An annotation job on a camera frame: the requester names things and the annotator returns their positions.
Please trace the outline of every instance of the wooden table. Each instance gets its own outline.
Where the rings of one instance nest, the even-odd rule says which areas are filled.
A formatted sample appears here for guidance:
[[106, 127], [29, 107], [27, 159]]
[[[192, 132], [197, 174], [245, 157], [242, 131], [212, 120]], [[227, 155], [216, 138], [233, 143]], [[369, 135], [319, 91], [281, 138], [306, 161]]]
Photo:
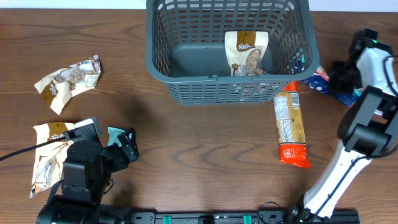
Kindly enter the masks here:
[[[313, 12], [323, 65], [346, 60], [354, 32], [379, 31], [398, 51], [398, 14]], [[96, 116], [102, 127], [135, 127], [140, 159], [113, 174], [105, 204], [163, 211], [255, 210], [273, 200], [294, 204], [320, 177], [337, 145], [347, 107], [300, 85], [312, 168], [279, 162], [272, 103], [181, 106], [146, 70], [146, 12], [132, 10], [0, 10], [0, 155], [34, 145], [33, 126]], [[60, 116], [34, 83], [98, 54], [95, 90]], [[108, 134], [101, 136], [106, 144]], [[373, 161], [337, 207], [357, 208], [362, 223], [398, 222], [398, 155]], [[34, 152], [0, 164], [1, 223], [33, 223], [48, 191], [29, 199]]]

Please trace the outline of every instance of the green connector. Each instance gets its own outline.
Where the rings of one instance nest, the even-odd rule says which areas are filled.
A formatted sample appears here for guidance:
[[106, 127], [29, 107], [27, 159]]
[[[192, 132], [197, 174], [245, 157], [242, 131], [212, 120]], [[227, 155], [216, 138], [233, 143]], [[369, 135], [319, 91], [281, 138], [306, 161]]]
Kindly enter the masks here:
[[243, 216], [243, 224], [251, 224], [251, 215]]
[[172, 217], [163, 217], [163, 224], [172, 224]]

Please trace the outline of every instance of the gray plastic basket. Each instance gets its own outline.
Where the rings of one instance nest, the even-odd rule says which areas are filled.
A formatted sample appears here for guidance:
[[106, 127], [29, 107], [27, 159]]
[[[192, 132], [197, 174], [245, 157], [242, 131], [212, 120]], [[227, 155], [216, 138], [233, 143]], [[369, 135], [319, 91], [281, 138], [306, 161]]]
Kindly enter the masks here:
[[[231, 77], [227, 31], [269, 33], [269, 75]], [[260, 103], [319, 66], [308, 0], [147, 0], [146, 66], [184, 105]]]

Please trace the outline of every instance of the orange snack package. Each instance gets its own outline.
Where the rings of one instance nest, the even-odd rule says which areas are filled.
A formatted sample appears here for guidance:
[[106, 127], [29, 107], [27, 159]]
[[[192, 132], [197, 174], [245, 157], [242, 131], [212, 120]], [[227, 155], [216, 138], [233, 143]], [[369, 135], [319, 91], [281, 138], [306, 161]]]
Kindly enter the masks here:
[[310, 168], [298, 90], [292, 82], [274, 98], [279, 155], [283, 163]]

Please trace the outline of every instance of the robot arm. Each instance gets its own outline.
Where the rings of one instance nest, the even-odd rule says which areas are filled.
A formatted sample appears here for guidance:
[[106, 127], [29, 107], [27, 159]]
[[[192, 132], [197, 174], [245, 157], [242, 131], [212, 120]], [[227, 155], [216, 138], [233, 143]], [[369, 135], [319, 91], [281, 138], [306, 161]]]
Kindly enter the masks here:
[[[341, 121], [335, 155], [296, 207], [296, 214], [290, 219], [293, 223], [330, 218], [337, 201], [356, 175], [396, 141], [398, 88], [392, 69], [392, 50], [376, 39], [377, 32], [371, 30], [365, 30], [354, 39], [343, 80], [360, 83], [356, 87], [363, 92]], [[381, 115], [387, 122], [373, 120], [374, 114]]]
[[81, 121], [75, 127], [63, 134], [73, 144], [63, 164], [62, 195], [50, 194], [37, 223], [129, 223], [123, 221], [128, 218], [125, 215], [104, 213], [100, 203], [111, 173], [127, 168], [139, 157], [134, 129], [118, 136], [121, 147], [116, 143], [102, 147], [98, 139], [102, 131], [96, 118]]

